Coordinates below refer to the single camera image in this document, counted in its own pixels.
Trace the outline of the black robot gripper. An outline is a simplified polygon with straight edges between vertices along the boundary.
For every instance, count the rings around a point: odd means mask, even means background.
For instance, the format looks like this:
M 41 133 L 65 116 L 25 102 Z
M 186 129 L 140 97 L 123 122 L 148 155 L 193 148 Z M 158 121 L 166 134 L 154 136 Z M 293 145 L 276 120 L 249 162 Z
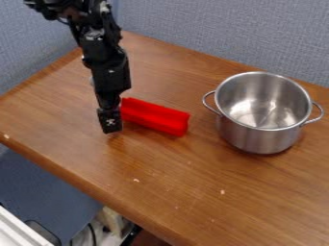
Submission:
M 94 92 L 99 104 L 98 118 L 105 134 L 122 130 L 121 93 L 131 88 L 130 66 L 126 51 L 83 48 L 83 64 L 91 70 Z

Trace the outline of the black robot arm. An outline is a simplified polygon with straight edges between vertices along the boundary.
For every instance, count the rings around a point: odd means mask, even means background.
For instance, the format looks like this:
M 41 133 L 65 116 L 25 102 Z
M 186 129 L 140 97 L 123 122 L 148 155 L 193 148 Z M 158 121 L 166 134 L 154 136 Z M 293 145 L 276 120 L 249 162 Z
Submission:
M 23 0 L 23 4 L 46 20 L 70 27 L 82 48 L 82 63 L 91 70 L 103 133 L 121 131 L 121 94 L 131 88 L 131 77 L 113 5 L 109 0 Z

